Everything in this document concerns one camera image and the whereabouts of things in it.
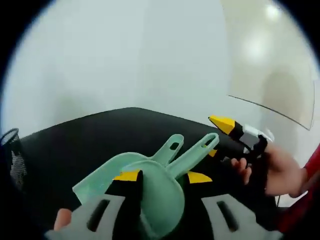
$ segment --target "finger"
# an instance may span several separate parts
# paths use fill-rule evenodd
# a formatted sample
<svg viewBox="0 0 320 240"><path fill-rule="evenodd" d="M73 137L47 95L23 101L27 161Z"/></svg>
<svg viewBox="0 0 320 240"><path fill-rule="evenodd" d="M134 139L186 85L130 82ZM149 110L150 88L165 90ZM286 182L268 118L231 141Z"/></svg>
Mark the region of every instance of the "finger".
<svg viewBox="0 0 320 240"><path fill-rule="evenodd" d="M72 212L69 209L61 208L56 215L53 229L58 231L62 227L65 227L71 223L71 214Z"/></svg>
<svg viewBox="0 0 320 240"><path fill-rule="evenodd" d="M251 169L251 167L248 167L243 173L244 185L247 185L249 183L251 174L252 174L252 169Z"/></svg>
<svg viewBox="0 0 320 240"><path fill-rule="evenodd" d="M241 173L244 169L246 169L247 160L245 158L241 158L238 165L238 172Z"/></svg>
<svg viewBox="0 0 320 240"><path fill-rule="evenodd" d="M232 158L231 159L231 165L232 165L232 167L236 167L238 165L238 160L235 159L235 158Z"/></svg>

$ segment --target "white wall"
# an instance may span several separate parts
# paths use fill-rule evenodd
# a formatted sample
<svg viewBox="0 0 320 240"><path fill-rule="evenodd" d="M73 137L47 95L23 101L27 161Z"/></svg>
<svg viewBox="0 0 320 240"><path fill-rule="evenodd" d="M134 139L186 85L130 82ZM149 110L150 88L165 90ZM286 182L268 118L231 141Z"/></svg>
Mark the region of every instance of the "white wall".
<svg viewBox="0 0 320 240"><path fill-rule="evenodd" d="M310 66L312 79L320 79L312 57ZM18 127L23 137L133 106L209 126L208 116L215 114L270 129L303 166L320 140L319 84L308 131L227 96L231 75L218 0L57 0L26 32L12 58L2 131Z"/></svg>

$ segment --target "red sleeve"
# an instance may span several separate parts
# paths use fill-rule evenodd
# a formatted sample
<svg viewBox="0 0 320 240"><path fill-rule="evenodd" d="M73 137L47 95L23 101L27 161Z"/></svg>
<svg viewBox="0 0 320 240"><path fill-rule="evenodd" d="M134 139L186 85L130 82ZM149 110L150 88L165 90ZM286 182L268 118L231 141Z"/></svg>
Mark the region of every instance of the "red sleeve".
<svg viewBox="0 0 320 240"><path fill-rule="evenodd" d="M307 179L309 180L317 171L320 170L320 144L310 157L309 161L304 166L307 172Z"/></svg>

